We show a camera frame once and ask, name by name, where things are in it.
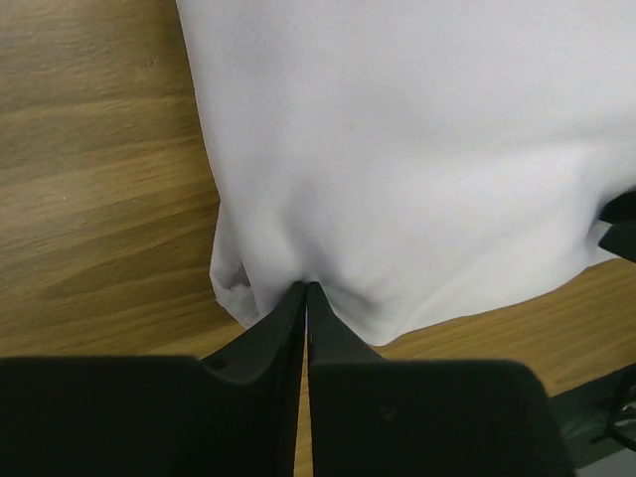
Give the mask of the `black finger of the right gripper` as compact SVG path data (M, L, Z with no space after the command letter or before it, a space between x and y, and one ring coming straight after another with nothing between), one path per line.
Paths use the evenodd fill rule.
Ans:
M599 219L610 224L599 246L629 261L636 260L636 192L629 191L610 201Z

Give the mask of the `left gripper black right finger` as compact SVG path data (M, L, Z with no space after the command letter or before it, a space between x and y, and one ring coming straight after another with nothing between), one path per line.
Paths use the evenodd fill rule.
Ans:
M390 361L306 290L317 476L571 476L545 389L501 360Z

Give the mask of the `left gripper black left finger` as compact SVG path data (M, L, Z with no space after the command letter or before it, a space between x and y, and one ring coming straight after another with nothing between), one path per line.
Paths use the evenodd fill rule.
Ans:
M2 474L292 475L304 295L203 359L3 359Z

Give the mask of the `white t shirt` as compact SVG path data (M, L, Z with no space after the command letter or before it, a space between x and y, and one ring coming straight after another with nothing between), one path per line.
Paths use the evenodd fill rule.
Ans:
M367 343L609 260L635 186L631 1L181 1L243 326L318 282Z

